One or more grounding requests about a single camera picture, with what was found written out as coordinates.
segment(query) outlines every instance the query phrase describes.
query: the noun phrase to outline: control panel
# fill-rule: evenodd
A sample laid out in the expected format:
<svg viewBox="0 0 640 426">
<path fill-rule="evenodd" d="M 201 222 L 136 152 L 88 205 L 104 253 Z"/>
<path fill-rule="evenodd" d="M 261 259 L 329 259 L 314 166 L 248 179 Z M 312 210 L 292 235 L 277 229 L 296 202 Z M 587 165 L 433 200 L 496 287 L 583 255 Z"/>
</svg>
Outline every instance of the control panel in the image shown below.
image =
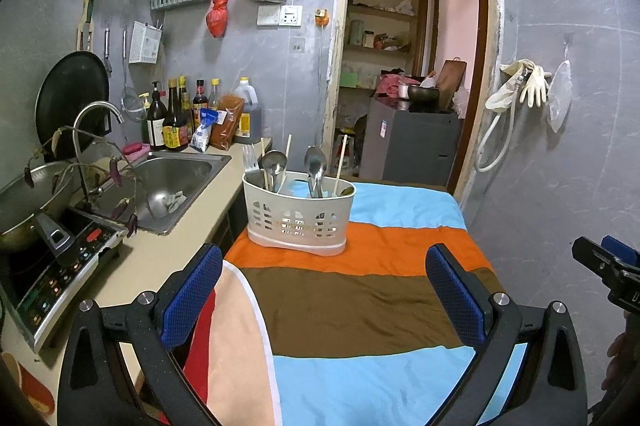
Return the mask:
<svg viewBox="0 0 640 426">
<path fill-rule="evenodd" d="M 76 236 L 73 245 L 78 250 L 78 260 L 70 267 L 53 262 L 36 280 L 18 305 L 18 314 L 24 325 L 35 334 L 46 316 L 60 299 L 65 288 L 78 276 L 82 268 L 114 235 L 114 230 L 100 224 L 90 224 Z"/>
</svg>

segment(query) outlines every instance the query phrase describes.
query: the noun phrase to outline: pink wall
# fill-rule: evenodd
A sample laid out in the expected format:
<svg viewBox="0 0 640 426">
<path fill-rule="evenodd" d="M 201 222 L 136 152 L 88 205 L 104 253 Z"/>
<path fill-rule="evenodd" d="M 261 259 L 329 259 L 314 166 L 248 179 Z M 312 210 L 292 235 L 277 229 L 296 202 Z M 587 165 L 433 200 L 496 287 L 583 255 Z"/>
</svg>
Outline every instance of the pink wall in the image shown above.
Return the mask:
<svg viewBox="0 0 640 426">
<path fill-rule="evenodd" d="M 465 88 L 471 89 L 478 37 L 479 0 L 439 0 L 438 43 L 435 70 L 440 73 L 445 60 L 459 56 L 466 61 Z"/>
</svg>

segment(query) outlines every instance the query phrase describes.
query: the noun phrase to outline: mini fridge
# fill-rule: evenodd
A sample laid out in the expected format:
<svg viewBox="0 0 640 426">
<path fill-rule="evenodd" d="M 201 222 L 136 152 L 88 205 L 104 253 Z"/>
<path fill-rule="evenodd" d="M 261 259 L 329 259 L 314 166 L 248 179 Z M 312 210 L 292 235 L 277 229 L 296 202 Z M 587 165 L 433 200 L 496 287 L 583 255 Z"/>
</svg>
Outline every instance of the mini fridge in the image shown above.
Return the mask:
<svg viewBox="0 0 640 426">
<path fill-rule="evenodd" d="M 360 178 L 446 186 L 462 119 L 392 98 L 371 98 Z"/>
</svg>

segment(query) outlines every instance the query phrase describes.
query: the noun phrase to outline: electrical cord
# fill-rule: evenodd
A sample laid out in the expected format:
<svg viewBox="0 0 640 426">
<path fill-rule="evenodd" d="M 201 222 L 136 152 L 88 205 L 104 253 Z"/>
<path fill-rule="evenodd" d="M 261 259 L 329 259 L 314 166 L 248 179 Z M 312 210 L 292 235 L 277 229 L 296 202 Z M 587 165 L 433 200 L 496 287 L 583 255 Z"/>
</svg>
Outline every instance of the electrical cord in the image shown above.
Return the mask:
<svg viewBox="0 0 640 426">
<path fill-rule="evenodd" d="M 315 146 L 320 146 L 322 142 L 322 129 L 320 121 L 322 121 L 322 98 L 324 98 L 324 91 L 322 90 L 322 39 L 324 37 L 324 26 L 320 26 L 320 48 L 318 50 L 318 112 L 316 115 L 316 139 Z"/>
</svg>

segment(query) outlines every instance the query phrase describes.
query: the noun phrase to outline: orange stripe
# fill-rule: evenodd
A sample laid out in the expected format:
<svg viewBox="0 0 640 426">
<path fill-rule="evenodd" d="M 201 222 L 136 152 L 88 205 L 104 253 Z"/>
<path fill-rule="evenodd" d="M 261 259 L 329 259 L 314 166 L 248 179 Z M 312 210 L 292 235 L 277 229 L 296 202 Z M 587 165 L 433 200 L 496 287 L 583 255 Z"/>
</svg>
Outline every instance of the orange stripe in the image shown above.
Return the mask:
<svg viewBox="0 0 640 426">
<path fill-rule="evenodd" d="M 467 271 L 492 269 L 463 229 L 379 228 L 358 222 L 349 222 L 347 247 L 336 256 L 258 246 L 244 230 L 225 260 L 237 267 L 279 266 L 354 275 L 424 276 L 424 257 L 433 244 L 445 244 Z"/>
</svg>

